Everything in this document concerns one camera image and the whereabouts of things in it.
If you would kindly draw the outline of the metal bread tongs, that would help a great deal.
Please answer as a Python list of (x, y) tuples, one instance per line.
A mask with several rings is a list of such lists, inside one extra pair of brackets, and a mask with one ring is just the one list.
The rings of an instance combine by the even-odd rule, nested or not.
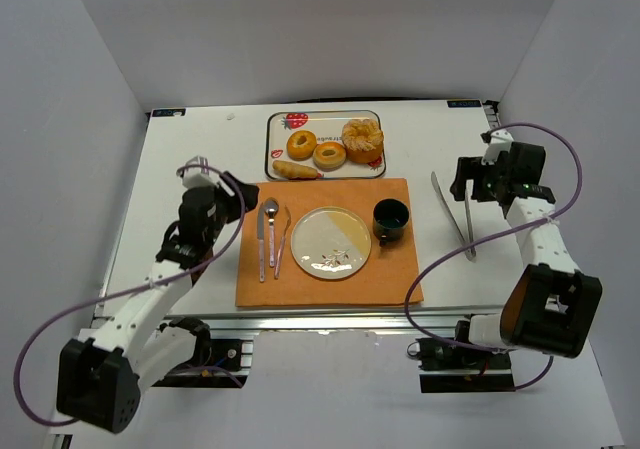
[(445, 191), (443, 190), (438, 175), (435, 171), (431, 172), (430, 180), (436, 198), (439, 201), (440, 207), (446, 219), (448, 220), (459, 244), (461, 246), (467, 246), (471, 244), (475, 240), (475, 238), (467, 191), (464, 191), (463, 195), (465, 219), (462, 220), (460, 214), (456, 210), (454, 210), (452, 205), (450, 204), (449, 197), (445, 195)]

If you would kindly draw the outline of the bagel with pale base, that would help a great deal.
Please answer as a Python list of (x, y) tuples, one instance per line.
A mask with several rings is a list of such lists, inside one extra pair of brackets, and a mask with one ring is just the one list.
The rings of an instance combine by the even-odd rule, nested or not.
[(323, 171), (340, 168), (346, 161), (346, 149), (337, 142), (325, 142), (316, 146), (313, 153), (314, 164)]

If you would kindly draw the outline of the large sugared ring pastry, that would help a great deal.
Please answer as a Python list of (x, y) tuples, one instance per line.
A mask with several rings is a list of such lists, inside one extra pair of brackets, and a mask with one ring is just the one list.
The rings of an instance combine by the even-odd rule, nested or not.
[(342, 144), (347, 158), (358, 164), (369, 164), (383, 152), (384, 134), (373, 119), (352, 119), (342, 129)]

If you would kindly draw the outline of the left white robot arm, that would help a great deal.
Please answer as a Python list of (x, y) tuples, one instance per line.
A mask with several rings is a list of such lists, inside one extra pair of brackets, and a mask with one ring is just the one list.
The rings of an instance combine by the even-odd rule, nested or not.
[(207, 169), (179, 173), (185, 187), (178, 218), (166, 229), (141, 290), (84, 340), (72, 339), (59, 358), (57, 410), (113, 434), (132, 421), (142, 395), (181, 365), (204, 362), (209, 326), (194, 318), (164, 320), (214, 256), (228, 223), (256, 208), (259, 188), (228, 172), (214, 182)]

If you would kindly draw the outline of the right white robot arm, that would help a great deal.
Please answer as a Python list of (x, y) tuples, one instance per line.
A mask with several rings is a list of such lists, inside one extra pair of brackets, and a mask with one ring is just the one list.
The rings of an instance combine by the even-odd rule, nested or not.
[(500, 131), (482, 157), (459, 159), (454, 199), (495, 202), (516, 232), (524, 271), (498, 314), (474, 315), (466, 342), (507, 350), (526, 348), (577, 357), (602, 296), (600, 281), (570, 256), (552, 219), (556, 199), (541, 185), (543, 147), (518, 143)]

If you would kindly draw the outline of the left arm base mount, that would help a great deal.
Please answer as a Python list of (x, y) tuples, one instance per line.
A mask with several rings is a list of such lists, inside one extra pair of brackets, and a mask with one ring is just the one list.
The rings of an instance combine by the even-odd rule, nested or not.
[(204, 321), (193, 317), (173, 319), (159, 326), (187, 331), (196, 338), (195, 353), (158, 380), (155, 387), (242, 388), (248, 378), (252, 343), (238, 338), (215, 338)]

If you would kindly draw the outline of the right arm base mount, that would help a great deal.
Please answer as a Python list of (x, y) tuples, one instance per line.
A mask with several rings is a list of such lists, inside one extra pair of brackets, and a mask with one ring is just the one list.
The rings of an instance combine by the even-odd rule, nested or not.
[(515, 391), (508, 354), (446, 346), (431, 338), (412, 342), (406, 354), (418, 363), (423, 394)]

